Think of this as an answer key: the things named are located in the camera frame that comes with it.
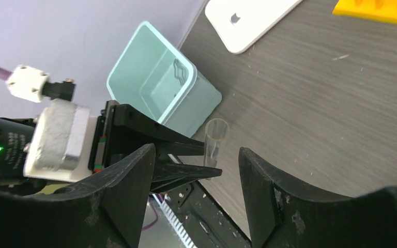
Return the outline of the thin glass rod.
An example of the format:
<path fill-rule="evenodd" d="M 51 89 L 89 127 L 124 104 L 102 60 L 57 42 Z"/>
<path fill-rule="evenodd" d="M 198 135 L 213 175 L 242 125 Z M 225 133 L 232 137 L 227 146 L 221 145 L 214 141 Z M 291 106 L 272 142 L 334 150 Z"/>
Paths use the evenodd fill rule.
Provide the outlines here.
<path fill-rule="evenodd" d="M 205 167 L 217 167 L 219 152 L 224 149 L 229 133 L 230 126 L 224 119 L 214 118 L 206 124 L 203 161 Z"/>

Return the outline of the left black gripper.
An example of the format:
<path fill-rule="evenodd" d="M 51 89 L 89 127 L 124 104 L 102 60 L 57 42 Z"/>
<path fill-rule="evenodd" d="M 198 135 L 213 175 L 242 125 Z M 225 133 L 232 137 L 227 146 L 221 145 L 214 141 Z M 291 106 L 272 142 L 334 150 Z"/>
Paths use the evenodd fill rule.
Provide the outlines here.
<path fill-rule="evenodd" d="M 0 118 L 0 182 L 21 182 L 23 167 L 35 129 L 32 118 Z"/>

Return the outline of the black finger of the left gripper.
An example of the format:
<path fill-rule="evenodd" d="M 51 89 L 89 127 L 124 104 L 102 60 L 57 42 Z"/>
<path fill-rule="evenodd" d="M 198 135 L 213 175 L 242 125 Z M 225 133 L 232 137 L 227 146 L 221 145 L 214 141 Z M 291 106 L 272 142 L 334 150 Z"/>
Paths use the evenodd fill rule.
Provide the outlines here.
<path fill-rule="evenodd" d="M 165 193 L 185 184 L 197 180 L 219 177 L 222 169 L 179 164 L 179 163 L 156 163 L 150 186 L 151 193 Z"/>
<path fill-rule="evenodd" d="M 119 161 L 145 144 L 154 144 L 157 161 L 172 156 L 201 156 L 204 143 L 186 137 L 144 115 L 130 104 L 106 102 L 103 161 Z"/>

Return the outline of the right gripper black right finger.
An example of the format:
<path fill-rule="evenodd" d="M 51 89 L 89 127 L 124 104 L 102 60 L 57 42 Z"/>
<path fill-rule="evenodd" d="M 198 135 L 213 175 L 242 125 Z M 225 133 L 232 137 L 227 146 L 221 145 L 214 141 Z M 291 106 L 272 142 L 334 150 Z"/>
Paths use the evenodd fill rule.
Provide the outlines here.
<path fill-rule="evenodd" d="M 245 147 L 238 164 L 253 247 L 397 247 L 397 186 L 340 195 Z"/>

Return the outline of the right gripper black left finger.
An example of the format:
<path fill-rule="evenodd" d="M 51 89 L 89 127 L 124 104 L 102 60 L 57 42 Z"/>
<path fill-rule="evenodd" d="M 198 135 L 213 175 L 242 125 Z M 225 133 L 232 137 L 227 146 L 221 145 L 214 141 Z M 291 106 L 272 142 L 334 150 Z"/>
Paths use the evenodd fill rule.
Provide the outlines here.
<path fill-rule="evenodd" d="M 52 194 L 0 191 L 0 247 L 138 247 L 155 155 L 144 145 Z"/>

